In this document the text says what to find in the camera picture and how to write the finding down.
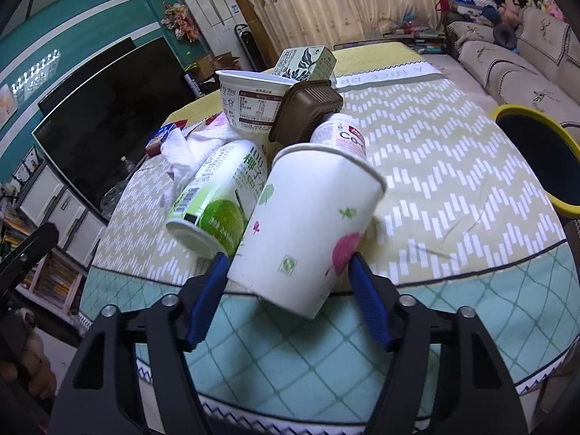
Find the brown plastic container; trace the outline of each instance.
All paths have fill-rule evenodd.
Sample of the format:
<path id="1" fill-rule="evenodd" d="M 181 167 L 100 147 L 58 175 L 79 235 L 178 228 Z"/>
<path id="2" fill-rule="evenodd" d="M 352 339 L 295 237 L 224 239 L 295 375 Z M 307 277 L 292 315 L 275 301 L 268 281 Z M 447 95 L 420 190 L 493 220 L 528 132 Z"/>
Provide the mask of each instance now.
<path id="1" fill-rule="evenodd" d="M 284 95 L 270 130 L 271 142 L 283 146 L 309 142 L 323 116 L 342 109 L 342 96 L 331 88 L 330 80 L 311 80 L 293 85 Z"/>

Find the barcode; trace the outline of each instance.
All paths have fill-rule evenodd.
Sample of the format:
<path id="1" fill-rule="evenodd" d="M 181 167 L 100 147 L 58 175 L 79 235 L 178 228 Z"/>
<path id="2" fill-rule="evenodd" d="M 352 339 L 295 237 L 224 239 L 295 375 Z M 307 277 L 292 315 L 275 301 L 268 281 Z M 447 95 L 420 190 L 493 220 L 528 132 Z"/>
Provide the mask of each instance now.
<path id="1" fill-rule="evenodd" d="M 187 192 L 187 194 L 183 197 L 183 199 L 181 200 L 181 203 L 179 203 L 179 206 L 175 208 L 175 213 L 176 214 L 183 214 L 185 212 L 185 210 L 187 209 L 187 207 L 189 206 L 189 203 L 191 202 L 191 200 L 197 194 L 198 191 L 199 191 L 199 188 L 190 189 Z"/>

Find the sofa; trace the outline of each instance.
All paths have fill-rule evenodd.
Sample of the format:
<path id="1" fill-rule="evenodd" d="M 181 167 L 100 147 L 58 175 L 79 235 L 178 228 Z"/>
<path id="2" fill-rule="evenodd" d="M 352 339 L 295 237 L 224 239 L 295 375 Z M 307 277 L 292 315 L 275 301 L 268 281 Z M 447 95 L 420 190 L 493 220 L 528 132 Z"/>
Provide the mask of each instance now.
<path id="1" fill-rule="evenodd" d="M 580 143 L 580 44 L 567 23 L 522 8 L 518 54 L 494 44 L 488 26 L 457 21 L 447 30 L 452 55 L 498 104 L 544 112 Z"/>

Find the pink leaf print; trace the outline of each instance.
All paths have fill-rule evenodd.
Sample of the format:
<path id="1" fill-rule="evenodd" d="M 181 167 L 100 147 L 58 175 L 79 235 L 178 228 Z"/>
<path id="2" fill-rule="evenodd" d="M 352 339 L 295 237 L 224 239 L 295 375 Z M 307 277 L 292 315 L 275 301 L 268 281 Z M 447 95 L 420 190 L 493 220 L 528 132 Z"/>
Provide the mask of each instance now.
<path id="1" fill-rule="evenodd" d="M 337 276 L 344 272 L 344 269 L 349 264 L 350 257 L 356 252 L 360 241 L 359 233 L 351 233 L 350 235 L 345 235 L 341 237 L 334 249 L 332 250 L 332 266 L 327 270 L 325 276 L 328 275 L 330 270 L 334 268 Z"/>

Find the blue gripper pad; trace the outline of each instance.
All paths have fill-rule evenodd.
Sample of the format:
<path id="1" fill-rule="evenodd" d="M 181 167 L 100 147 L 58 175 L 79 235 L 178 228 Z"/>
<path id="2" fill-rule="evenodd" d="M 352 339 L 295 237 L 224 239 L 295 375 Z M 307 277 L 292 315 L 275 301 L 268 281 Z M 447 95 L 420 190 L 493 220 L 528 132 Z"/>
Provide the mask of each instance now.
<path id="1" fill-rule="evenodd" d="M 208 334 L 212 320 L 227 284 L 227 272 L 230 269 L 230 260 L 225 254 L 215 258 L 210 269 L 205 273 L 207 282 L 199 298 L 191 309 L 190 327 L 187 341 L 195 347 L 204 341 Z"/>
<path id="2" fill-rule="evenodd" d="M 386 348 L 391 341 L 389 312 L 372 282 L 372 272 L 359 253 L 350 259 L 349 280 L 370 335 L 381 347 Z"/>

